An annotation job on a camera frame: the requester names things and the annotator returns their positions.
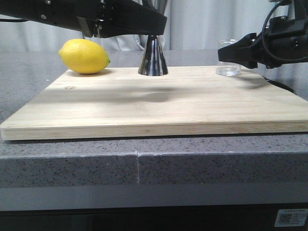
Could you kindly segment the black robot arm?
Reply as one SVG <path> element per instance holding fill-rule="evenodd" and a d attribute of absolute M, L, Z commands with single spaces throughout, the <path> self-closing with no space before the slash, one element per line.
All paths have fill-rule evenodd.
<path fill-rule="evenodd" d="M 273 17 L 280 6 L 294 6 L 294 18 Z M 273 69 L 283 64 L 308 61 L 308 2 L 306 0 L 282 0 L 268 14 L 259 34 L 251 33 L 238 42 L 220 48 L 218 60 L 240 64 L 249 69 L 263 64 Z"/>
<path fill-rule="evenodd" d="M 80 31 L 91 38 L 162 35 L 167 17 L 148 0 L 2 0 L 2 15 Z"/>

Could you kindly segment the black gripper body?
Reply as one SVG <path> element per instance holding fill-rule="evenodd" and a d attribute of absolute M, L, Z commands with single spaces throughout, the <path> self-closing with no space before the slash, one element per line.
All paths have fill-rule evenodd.
<path fill-rule="evenodd" d="M 252 45 L 253 59 L 269 69 L 308 61 L 308 20 L 280 16 L 270 19 Z"/>
<path fill-rule="evenodd" d="M 36 0 L 38 21 L 93 37 L 104 0 Z"/>

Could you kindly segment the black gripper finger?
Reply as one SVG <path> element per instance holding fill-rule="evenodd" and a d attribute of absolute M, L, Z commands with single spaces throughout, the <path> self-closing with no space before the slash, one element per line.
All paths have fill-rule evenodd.
<path fill-rule="evenodd" d="M 253 59 L 252 45 L 256 33 L 250 33 L 234 44 L 218 49 L 218 60 L 226 63 L 242 65 L 248 69 L 257 68 L 257 61 Z"/>
<path fill-rule="evenodd" d="M 151 0 L 102 0 L 98 11 L 98 37 L 162 35 L 167 17 Z"/>

